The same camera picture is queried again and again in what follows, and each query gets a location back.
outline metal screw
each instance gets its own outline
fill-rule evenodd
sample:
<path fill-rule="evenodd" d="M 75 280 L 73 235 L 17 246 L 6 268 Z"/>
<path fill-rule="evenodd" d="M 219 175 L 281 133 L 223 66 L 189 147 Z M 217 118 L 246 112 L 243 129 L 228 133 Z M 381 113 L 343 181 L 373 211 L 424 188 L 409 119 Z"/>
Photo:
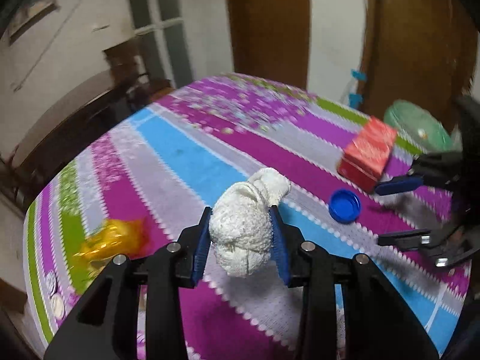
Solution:
<path fill-rule="evenodd" d="M 357 254 L 355 256 L 355 259 L 357 260 L 357 263 L 362 264 L 362 265 L 368 264 L 368 262 L 370 261 L 370 258 L 366 254 L 363 254 L 363 253 Z"/>
<path fill-rule="evenodd" d="M 310 242 L 310 241 L 305 241 L 305 242 L 302 242 L 300 247 L 304 250 L 304 251 L 312 251 L 315 249 L 315 244 L 313 242 Z"/>
<path fill-rule="evenodd" d="M 448 259 L 446 257 L 436 259 L 436 261 L 435 261 L 435 265 L 440 267 L 440 268 L 444 267 L 444 266 L 447 266 L 447 264 L 448 264 Z"/>
<path fill-rule="evenodd" d="M 175 253 L 176 251 L 179 251 L 182 246 L 178 242 L 172 242 L 166 246 L 166 249 L 170 253 Z"/>
<path fill-rule="evenodd" d="M 117 266 L 122 265 L 125 261 L 127 261 L 127 256 L 125 256 L 124 254 L 117 254 L 113 258 L 113 263 Z"/>

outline blue bottle cap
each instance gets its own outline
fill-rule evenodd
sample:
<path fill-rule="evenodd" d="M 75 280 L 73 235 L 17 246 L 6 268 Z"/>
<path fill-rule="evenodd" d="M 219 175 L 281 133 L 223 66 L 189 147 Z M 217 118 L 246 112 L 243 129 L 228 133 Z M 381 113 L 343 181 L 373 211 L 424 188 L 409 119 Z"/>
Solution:
<path fill-rule="evenodd" d="M 350 223 L 360 215 L 359 197 L 348 190 L 337 190 L 330 197 L 328 212 L 332 218 L 340 223 Z"/>

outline white wall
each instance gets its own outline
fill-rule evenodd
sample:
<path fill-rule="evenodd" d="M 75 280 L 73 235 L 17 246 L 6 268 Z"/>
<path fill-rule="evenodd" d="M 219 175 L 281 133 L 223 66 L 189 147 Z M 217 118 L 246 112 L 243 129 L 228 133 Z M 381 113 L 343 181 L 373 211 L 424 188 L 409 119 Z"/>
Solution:
<path fill-rule="evenodd" d="M 1 40 L 0 152 L 4 156 L 52 104 L 109 68 L 102 50 L 134 34 L 128 0 L 58 0 L 58 5 L 59 10 L 28 29 L 11 46 L 6 36 Z M 14 92 L 69 15 L 23 87 Z M 92 32 L 105 25 L 109 27 Z"/>
<path fill-rule="evenodd" d="M 364 0 L 311 0 L 308 91 L 340 100 L 359 68 L 364 29 Z"/>
<path fill-rule="evenodd" d="M 181 0 L 181 9 L 195 78 L 232 71 L 226 0 Z M 309 91 L 340 99 L 360 64 L 364 28 L 364 0 L 311 0 Z"/>
<path fill-rule="evenodd" d="M 233 71 L 226 0 L 180 0 L 193 76 Z"/>

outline tablecloth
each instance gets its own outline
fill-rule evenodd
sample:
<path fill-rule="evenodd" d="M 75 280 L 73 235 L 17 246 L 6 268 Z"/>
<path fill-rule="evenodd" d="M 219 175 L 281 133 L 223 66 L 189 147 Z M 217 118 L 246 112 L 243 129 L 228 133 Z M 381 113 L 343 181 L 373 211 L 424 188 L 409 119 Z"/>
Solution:
<path fill-rule="evenodd" d="M 105 218 L 143 219 L 151 254 L 198 223 L 203 208 L 261 167 L 292 182 L 280 204 L 285 222 L 332 254 L 367 253 L 424 325 L 442 353 L 453 333 L 470 278 L 470 262 L 438 271 L 417 252 L 379 247 L 378 234 L 438 227 L 450 195 L 420 187 L 414 193 L 366 195 L 340 177 L 342 148 L 368 116 L 284 84 L 229 74 L 196 81 L 137 112 L 92 143 L 46 186 L 25 220 L 24 268 L 29 302 L 45 345 L 62 319 L 50 304 L 53 271 L 68 313 L 90 277 L 73 255 Z M 420 149 L 398 137 L 385 177 L 404 174 Z M 362 212 L 349 225 L 328 214 L 339 188 L 359 196 Z M 230 278 L 210 254 L 195 290 L 181 290 L 192 359 L 291 359 L 302 290 L 285 288 L 273 264 L 246 279 Z M 345 345 L 337 291 L 337 346 Z M 138 318 L 138 357 L 145 357 L 145 313 Z"/>

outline blue clip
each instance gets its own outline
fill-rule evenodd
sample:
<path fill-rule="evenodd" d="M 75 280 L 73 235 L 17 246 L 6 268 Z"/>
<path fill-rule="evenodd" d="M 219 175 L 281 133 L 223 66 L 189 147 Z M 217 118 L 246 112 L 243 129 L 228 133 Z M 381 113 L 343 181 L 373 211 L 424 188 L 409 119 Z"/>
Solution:
<path fill-rule="evenodd" d="M 358 106 L 363 103 L 363 96 L 357 93 L 349 94 L 349 107 L 357 109 Z"/>
<path fill-rule="evenodd" d="M 366 81 L 367 80 L 367 75 L 365 73 L 362 73 L 358 70 L 351 70 L 352 77 L 357 79 L 358 81 Z"/>

